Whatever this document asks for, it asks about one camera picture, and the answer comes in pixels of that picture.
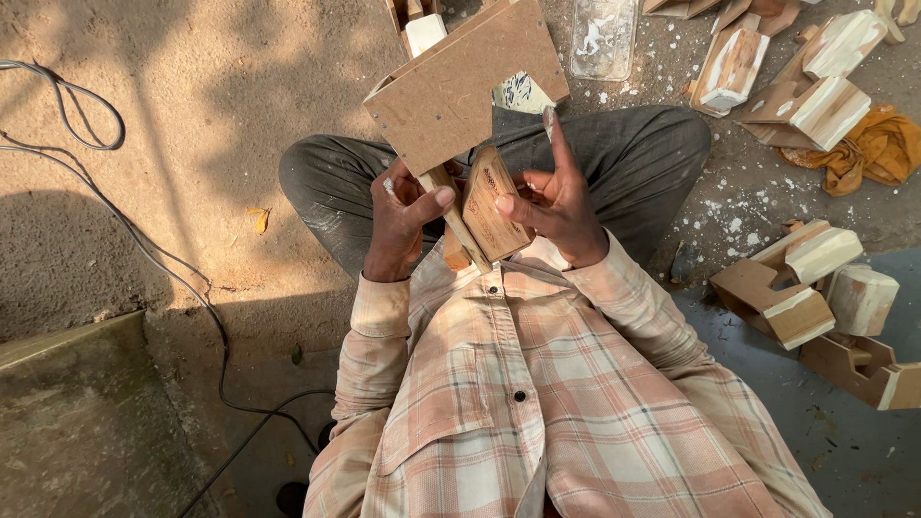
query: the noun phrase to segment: fingernail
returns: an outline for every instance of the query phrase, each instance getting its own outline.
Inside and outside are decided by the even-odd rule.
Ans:
[[[438,206],[449,206],[454,201],[454,190],[450,187],[439,187],[435,193],[435,203]]]
[[[495,199],[495,208],[499,209],[499,212],[503,214],[511,214],[512,209],[515,208],[515,200],[508,194],[502,194]]]

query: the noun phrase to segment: wooden piece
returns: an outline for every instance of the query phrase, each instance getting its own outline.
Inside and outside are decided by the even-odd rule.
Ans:
[[[864,9],[836,18],[803,54],[803,72],[813,80],[847,77],[886,35],[886,24]]]
[[[815,25],[807,25],[803,30],[801,30],[796,37],[793,38],[793,41],[799,43],[800,45],[805,44],[806,41],[811,40],[816,33],[819,32],[819,27]]]
[[[796,86],[768,85],[749,100],[736,121],[785,125],[811,140],[805,148],[830,151],[869,112],[869,96],[843,77],[824,77],[799,96]],[[765,144],[781,145],[773,134],[756,136]]]
[[[569,95],[537,0],[498,0],[384,78],[364,106],[419,175],[493,135],[490,94],[521,71],[553,102]]]
[[[748,99],[761,68],[770,38],[749,29],[736,30],[717,58],[701,87],[700,103],[723,112]]]
[[[834,314],[834,330],[853,336],[878,336],[895,301],[899,283],[880,272],[848,265],[834,274],[826,300]]]
[[[458,239],[450,225],[445,225],[445,245],[441,256],[444,257],[445,264],[452,272],[460,272],[472,264],[470,255],[464,250],[461,240]]]
[[[772,2],[771,8],[762,7],[766,2]],[[801,0],[783,0],[780,13],[771,15],[775,11],[778,0],[754,0],[749,12],[761,17],[761,23],[758,24],[758,32],[765,36],[774,37],[775,34],[783,29],[793,25],[802,9]]]
[[[831,227],[832,225],[830,225],[829,222],[825,221],[824,219],[814,219],[807,225],[794,230],[779,241],[774,241],[771,246],[756,253],[751,257],[751,259],[757,263],[768,266],[777,272],[786,272],[788,271],[787,247],[819,235]]]
[[[804,284],[774,291],[775,277],[770,267],[742,259],[710,277],[710,284],[727,308],[787,350],[834,327],[821,294]]]
[[[493,264],[483,255],[483,251],[476,243],[473,234],[470,233],[470,230],[467,229],[467,226],[463,222],[463,217],[461,216],[462,194],[457,184],[454,182],[454,179],[451,178],[448,171],[445,170],[445,166],[438,164],[424,174],[417,176],[416,180],[419,181],[419,184],[422,185],[427,192],[442,185],[447,185],[454,190],[454,203],[451,204],[451,208],[448,209],[448,213],[445,214],[445,222],[454,230],[458,241],[460,241],[460,244],[467,250],[467,254],[470,255],[471,260],[473,260],[477,269],[480,270],[480,273],[488,274],[493,271]]]
[[[742,13],[748,10],[752,0],[723,0],[717,12],[717,19],[713,22],[713,28],[710,34],[716,35],[725,29],[730,23],[740,17]]]
[[[470,167],[463,195],[463,221],[490,262],[505,259],[534,241],[534,229],[503,218],[495,210],[502,194],[518,196],[495,146],[482,147]]]
[[[921,11],[921,3],[918,3],[918,0],[904,0],[902,12],[899,13],[898,18],[899,25],[904,27],[918,21],[919,11]]]
[[[745,13],[742,16],[738,17],[735,21],[729,24],[728,27],[721,30],[713,37],[713,41],[710,42],[710,49],[706,52],[706,58],[704,58],[704,65],[701,67],[700,76],[697,77],[695,83],[696,88],[694,93],[691,96],[691,100],[688,102],[691,108],[695,110],[706,113],[713,117],[723,117],[729,114],[729,110],[715,110],[708,106],[705,106],[701,101],[701,96],[704,94],[703,90],[705,80],[714,73],[714,66],[717,64],[717,57],[720,52],[726,47],[726,44],[729,42],[729,39],[732,38],[732,35],[735,34],[737,30],[748,29],[755,30],[758,28],[758,23],[761,21],[761,17],[754,15],[752,13]]]
[[[886,24],[886,30],[888,32],[885,38],[883,38],[883,41],[885,41],[887,45],[896,45],[905,41],[902,31],[895,23],[895,20],[892,19],[893,7],[895,7],[895,0],[876,0],[876,4],[873,7],[873,12]]]
[[[921,407],[921,362],[896,363],[892,347],[872,338],[848,348],[818,336],[803,344],[799,362],[877,410]]]
[[[785,236],[790,235],[792,232],[802,229],[803,222],[798,219],[788,219],[780,224],[780,229],[784,232]]]
[[[862,253],[863,245],[856,232],[830,227],[788,245],[785,262],[798,282],[812,284]]]

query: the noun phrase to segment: electrical cable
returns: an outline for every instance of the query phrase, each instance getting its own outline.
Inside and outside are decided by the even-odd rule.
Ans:
[[[59,76],[57,76],[53,71],[41,65],[38,65],[38,64],[29,65],[29,64],[26,64],[20,61],[0,60],[0,70],[7,70],[7,69],[13,69],[13,68],[22,68],[25,70],[29,70],[33,74],[36,74],[41,77],[45,77],[51,82],[52,89],[54,91],[54,96],[57,99],[58,112],[61,115],[61,120],[64,123],[64,128],[67,129],[67,132],[77,142],[79,142],[80,144],[86,147],[89,147],[91,149],[96,149],[99,151],[114,150],[114,149],[119,148],[122,145],[122,143],[124,142],[124,134],[125,134],[124,121],[122,120],[121,115],[115,110],[115,108],[111,104],[109,104],[106,100],[104,100],[102,97],[100,97],[99,95],[85,88],[81,88],[77,85],[64,81]],[[67,90],[67,93],[70,95],[78,112],[80,113],[80,117],[83,119],[84,126],[90,132],[93,139],[96,140],[97,145],[90,144],[89,142],[81,138],[79,135],[76,134],[74,129],[71,127],[70,122],[67,119],[67,113],[64,110],[64,99],[63,99],[63,96],[61,95],[60,87],[64,87]],[[74,96],[74,93],[73,93],[74,91],[77,91],[79,93],[89,96],[91,99],[95,100],[96,102],[101,104],[103,107],[105,107],[109,111],[112,119],[114,119],[116,126],[118,127],[118,135],[116,135],[115,140],[113,140],[110,144],[102,143],[93,133],[92,129],[89,126],[89,122],[87,121],[86,116],[84,115],[82,109],[80,109],[79,104],[76,102],[76,97]],[[179,277],[179,275],[177,275],[175,272],[170,270],[167,266],[161,263],[150,251],[148,251],[147,248],[144,246],[144,242],[141,241],[141,238],[139,237],[138,234],[140,234],[140,236],[143,236],[145,240],[149,242],[154,248],[161,251],[163,254],[165,254],[169,258],[187,266],[190,270],[192,270],[193,273],[195,273],[195,275],[198,275],[202,278],[204,278],[204,276],[202,276],[202,274],[197,269],[193,268],[188,263],[182,261],[180,258],[176,257],[175,255],[168,253],[162,248],[160,248],[155,242],[153,242],[149,237],[147,237],[139,228],[137,228],[137,226],[132,222],[132,220],[130,220],[127,216],[125,216],[124,213],[121,211],[121,209],[119,209],[115,204],[113,204],[113,202],[110,201],[109,198],[107,198],[105,194],[103,194],[99,190],[99,188],[97,188],[96,184],[93,183],[88,173],[86,173],[86,170],[83,169],[82,164],[80,164],[80,162],[76,160],[74,155],[72,155],[66,150],[63,150],[57,147],[40,147],[40,146],[30,146],[28,144],[23,144],[7,136],[6,132],[4,131],[0,131],[0,136],[3,137],[4,140],[6,140],[7,142],[14,144],[14,146],[0,146],[0,150],[27,153],[30,155],[35,155],[35,156],[44,158],[44,159],[48,159],[51,162],[73,173],[77,177],[77,179],[81,183],[83,183],[89,189],[89,191],[93,195],[95,195],[96,198],[106,208],[110,210],[110,212],[116,217],[116,219],[118,219],[119,222],[122,223],[125,230],[128,232],[128,235],[131,237],[132,241],[134,241],[134,244],[141,251],[144,257],[148,261],[153,263],[157,268],[162,270],[167,276],[179,282],[183,288],[189,291],[189,293],[191,293],[192,296],[195,297],[196,300],[198,300],[198,302],[202,305],[202,307],[207,312],[211,321],[215,324],[215,327],[217,328],[217,332],[220,334],[221,344],[223,345],[223,349],[224,349],[223,358],[221,359],[220,375],[217,381],[217,393],[220,396],[221,402],[223,402],[225,405],[231,408],[241,410],[244,412],[265,414],[265,417],[262,419],[262,421],[260,421],[260,423],[256,425],[256,427],[250,432],[250,434],[246,437],[246,439],[244,439],[243,442],[240,443],[237,450],[234,451],[234,453],[229,456],[226,462],[223,463],[217,469],[214,475],[207,481],[207,483],[204,484],[204,486],[199,490],[199,492],[194,496],[194,498],[192,498],[192,500],[185,507],[185,509],[182,510],[182,512],[179,514],[179,518],[182,518],[183,516],[185,516],[192,509],[195,503],[197,503],[198,500],[202,498],[202,496],[206,493],[208,488],[211,487],[211,485],[215,482],[215,480],[217,480],[217,478],[221,475],[221,473],[223,473],[224,470],[227,469],[227,467],[230,465],[231,462],[233,462],[233,460],[237,457],[237,455],[243,451],[243,448],[245,448],[246,445],[249,444],[250,440],[256,435],[256,433],[258,433],[259,430],[261,430],[262,427],[265,426],[265,423],[267,423],[269,419],[272,418],[273,416],[286,418],[289,421],[291,421],[297,427],[297,431],[300,432],[301,436],[304,438],[304,441],[307,443],[308,447],[313,452],[313,454],[315,455],[320,454],[320,452],[317,450],[317,447],[313,444],[307,432],[304,430],[304,427],[301,426],[300,421],[298,421],[294,416],[287,414],[286,412],[283,412],[282,408],[286,406],[287,404],[291,403],[292,401],[295,401],[296,399],[299,399],[300,397],[303,397],[305,395],[335,394],[335,391],[308,390],[308,391],[305,391],[299,394],[292,395],[291,397],[288,397],[285,401],[281,402],[273,409],[244,406],[244,405],[239,405],[237,403],[230,401],[227,398],[227,396],[224,394],[224,380],[227,374],[227,364],[230,359],[230,346],[229,346],[229,341],[227,339],[227,332],[224,330],[224,325],[221,323],[220,318],[217,316],[217,312],[215,311],[214,306],[212,306],[208,300],[206,300],[201,294],[198,293],[197,290],[195,290],[195,288],[193,288],[188,282],[186,282],[185,279],[183,279],[182,277]],[[80,167],[80,169],[83,170],[84,173],[81,174],[80,171],[77,171],[76,169],[71,167],[66,162],[52,155],[49,155],[48,153],[45,153],[44,152],[45,150],[53,150],[53,151],[59,151],[59,152],[65,153],[77,164],[78,167]]]

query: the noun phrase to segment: hand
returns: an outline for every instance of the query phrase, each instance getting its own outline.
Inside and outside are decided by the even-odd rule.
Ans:
[[[589,199],[589,183],[579,171],[572,149],[563,135],[556,110],[543,112],[543,127],[554,152],[554,172],[521,173],[532,191],[532,203],[509,194],[499,196],[495,208],[504,217],[547,237],[574,268],[600,263],[608,255],[608,234],[598,222]],[[523,183],[516,178],[515,184]]]
[[[362,275],[375,282],[404,280],[422,252],[422,226],[448,212],[454,190],[439,187],[426,193],[397,158],[371,184],[371,198],[374,230]]]

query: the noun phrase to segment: shirt pocket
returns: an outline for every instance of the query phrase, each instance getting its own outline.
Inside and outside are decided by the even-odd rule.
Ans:
[[[491,426],[474,350],[449,349],[404,380],[380,439],[378,476],[393,473],[431,441]]]

